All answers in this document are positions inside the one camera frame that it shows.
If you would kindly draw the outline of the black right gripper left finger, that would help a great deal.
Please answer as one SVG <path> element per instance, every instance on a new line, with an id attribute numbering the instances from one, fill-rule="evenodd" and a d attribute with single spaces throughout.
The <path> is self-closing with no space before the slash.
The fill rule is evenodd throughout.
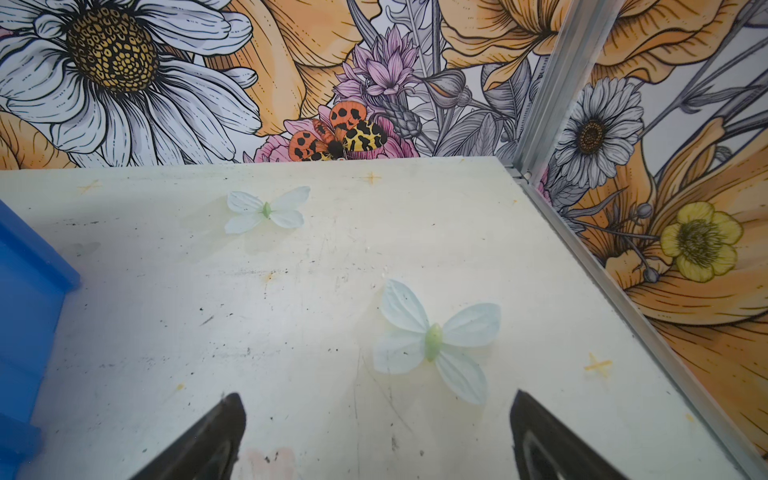
<path id="1" fill-rule="evenodd" d="M 228 480 L 246 428 L 238 393 L 230 393 L 131 480 Z"/>

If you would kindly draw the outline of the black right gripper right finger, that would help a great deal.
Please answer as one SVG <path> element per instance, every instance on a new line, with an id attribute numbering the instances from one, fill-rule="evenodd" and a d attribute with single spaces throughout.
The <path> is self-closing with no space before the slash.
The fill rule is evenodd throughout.
<path id="1" fill-rule="evenodd" d="M 521 479 L 625 477 L 526 391 L 516 392 L 509 421 Z"/>

